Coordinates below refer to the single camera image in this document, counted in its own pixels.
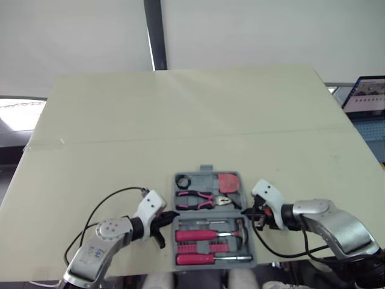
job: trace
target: laptop screen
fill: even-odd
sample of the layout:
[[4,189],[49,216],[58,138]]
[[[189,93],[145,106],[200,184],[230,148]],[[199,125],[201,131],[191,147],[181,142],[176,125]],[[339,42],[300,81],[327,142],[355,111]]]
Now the laptop screen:
[[384,116],[385,76],[361,76],[342,109],[350,119]]

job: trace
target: pink pliers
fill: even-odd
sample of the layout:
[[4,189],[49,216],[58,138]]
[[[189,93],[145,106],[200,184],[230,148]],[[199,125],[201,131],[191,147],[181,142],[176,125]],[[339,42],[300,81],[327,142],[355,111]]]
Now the pink pliers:
[[195,196],[195,197],[201,197],[203,199],[207,199],[207,202],[200,203],[197,205],[176,205],[177,210],[200,210],[200,209],[213,209],[216,205],[223,206],[228,205],[233,202],[233,200],[229,199],[228,197],[222,197],[222,196],[214,196],[211,192],[208,191],[178,191],[176,193],[178,197],[182,196]]

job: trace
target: gray plastic tray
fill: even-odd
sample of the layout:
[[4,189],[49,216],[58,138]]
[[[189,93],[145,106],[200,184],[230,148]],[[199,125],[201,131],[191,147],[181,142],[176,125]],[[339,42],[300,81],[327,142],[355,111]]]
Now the gray plastic tray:
[[[236,193],[221,194],[219,192],[219,181],[217,175],[220,173],[231,173],[239,179],[239,189]],[[180,189],[176,184],[176,178],[179,175],[187,175],[191,180],[191,185],[187,189]],[[197,205],[205,202],[204,199],[195,196],[177,196],[177,192],[195,190],[203,192],[212,192],[215,196],[227,196],[233,199],[242,208],[236,208],[233,204],[215,206],[213,209],[200,209],[195,210],[177,210],[176,206],[180,204],[185,205]],[[199,172],[181,172],[174,176],[173,182],[174,191],[174,202],[173,208],[177,211],[180,216],[176,217],[172,225],[173,234],[173,255],[174,255],[174,266],[180,270],[191,270],[191,269],[232,269],[232,268],[252,268],[255,267],[256,253],[254,250],[253,240],[250,235],[251,227],[248,218],[244,217],[241,212],[246,209],[246,200],[242,189],[242,183],[240,175],[237,172],[214,172],[211,165],[200,166]],[[192,231],[192,230],[214,230],[217,232],[234,232],[238,230],[237,219],[242,219],[243,224],[247,233],[245,244],[242,246],[242,240],[239,237],[226,236],[217,237],[214,240],[205,241],[186,241],[177,242],[175,239],[176,231]],[[226,221],[226,223],[211,223],[207,225],[197,225],[197,221]],[[197,253],[209,254],[210,244],[227,243],[229,252],[226,253],[215,253],[215,256],[251,256],[251,260],[240,261],[240,260],[216,260],[215,264],[205,265],[177,265],[176,258],[178,256],[178,245],[180,244],[196,244]]]

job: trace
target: pink tool handle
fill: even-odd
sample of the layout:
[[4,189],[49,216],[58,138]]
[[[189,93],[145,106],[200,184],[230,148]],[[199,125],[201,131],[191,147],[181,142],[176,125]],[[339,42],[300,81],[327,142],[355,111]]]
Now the pink tool handle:
[[[194,254],[198,252],[198,245],[178,245],[178,254]],[[211,253],[230,252],[228,244],[211,244]]]
[[198,245],[178,245],[179,254],[194,254],[198,252]]
[[176,231],[175,233],[177,242],[212,240],[216,237],[217,232],[213,230]]
[[221,253],[221,252],[230,252],[228,244],[211,244],[210,245],[211,253]]
[[203,265],[203,264],[214,264],[214,255],[204,254],[190,254],[190,255],[178,255],[176,257],[177,265]]

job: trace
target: beige tabletop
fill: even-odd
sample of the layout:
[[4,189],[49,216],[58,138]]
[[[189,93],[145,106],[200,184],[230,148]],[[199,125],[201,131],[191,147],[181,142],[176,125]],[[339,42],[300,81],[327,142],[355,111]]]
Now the beige tabletop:
[[[288,202],[331,199],[385,246],[384,172],[311,67],[73,75],[58,80],[0,207],[0,281],[61,278],[64,250],[103,197],[146,186],[171,209],[173,175],[201,164],[239,172],[246,192],[265,178]],[[140,200],[122,193],[94,220],[131,216]],[[133,242],[109,274],[174,270],[161,231],[165,249]],[[279,252],[304,250],[298,232],[262,235]],[[259,263],[279,260],[253,238]]]

